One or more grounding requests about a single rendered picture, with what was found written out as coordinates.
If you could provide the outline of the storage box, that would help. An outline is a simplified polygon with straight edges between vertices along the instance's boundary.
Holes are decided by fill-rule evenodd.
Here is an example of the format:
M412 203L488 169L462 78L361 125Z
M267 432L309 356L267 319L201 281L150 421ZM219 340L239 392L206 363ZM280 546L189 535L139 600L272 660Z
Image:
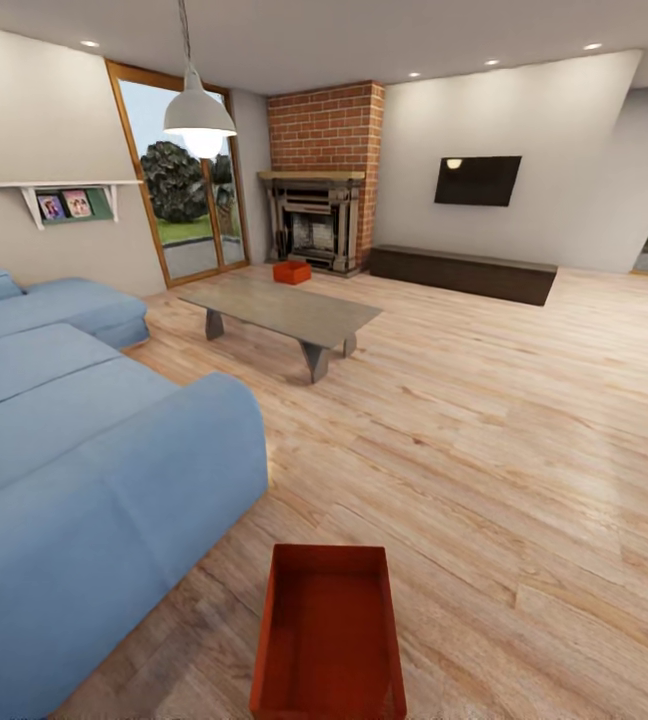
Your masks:
M253 720L405 720L399 653L383 547L274 546Z
M273 266L273 279L276 283L294 287L311 279L311 265L288 261Z

